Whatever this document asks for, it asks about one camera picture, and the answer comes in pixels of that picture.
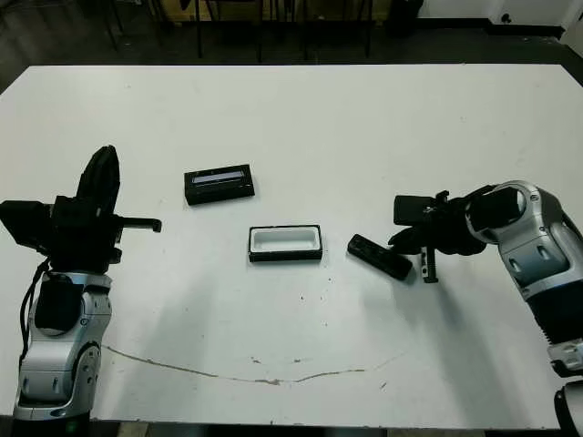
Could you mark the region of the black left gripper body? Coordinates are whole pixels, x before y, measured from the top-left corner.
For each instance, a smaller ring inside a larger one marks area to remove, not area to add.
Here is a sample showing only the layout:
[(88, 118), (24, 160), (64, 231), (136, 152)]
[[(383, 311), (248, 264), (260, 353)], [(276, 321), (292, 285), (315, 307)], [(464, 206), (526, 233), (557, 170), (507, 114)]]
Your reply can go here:
[(99, 206), (92, 198), (58, 196), (50, 214), (48, 257), (53, 270), (104, 274), (121, 261), (117, 247), (124, 229), (160, 233), (156, 218), (128, 218)]

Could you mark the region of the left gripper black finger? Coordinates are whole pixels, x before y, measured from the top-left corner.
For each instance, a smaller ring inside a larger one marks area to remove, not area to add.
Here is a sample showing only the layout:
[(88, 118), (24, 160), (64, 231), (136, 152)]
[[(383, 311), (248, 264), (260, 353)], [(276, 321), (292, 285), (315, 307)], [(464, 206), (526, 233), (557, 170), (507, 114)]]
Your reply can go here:
[(113, 213), (120, 187), (119, 161), (118, 154), (114, 146), (107, 146), (107, 159), (105, 165), (106, 173), (106, 196), (105, 209), (107, 213)]
[(107, 147), (101, 147), (92, 155), (82, 172), (76, 193), (77, 198), (94, 202), (101, 211), (107, 209), (107, 192), (103, 186), (106, 161)]

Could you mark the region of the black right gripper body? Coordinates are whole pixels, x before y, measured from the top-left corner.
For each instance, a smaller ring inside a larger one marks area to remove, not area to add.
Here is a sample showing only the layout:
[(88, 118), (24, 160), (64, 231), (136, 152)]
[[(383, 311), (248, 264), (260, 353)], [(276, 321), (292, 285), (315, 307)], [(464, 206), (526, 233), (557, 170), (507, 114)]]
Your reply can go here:
[(449, 192), (423, 198), (419, 225), (421, 274), (425, 283), (436, 283), (435, 253), (472, 256), (481, 253), (485, 242), (472, 235), (465, 222), (466, 198), (448, 199)]

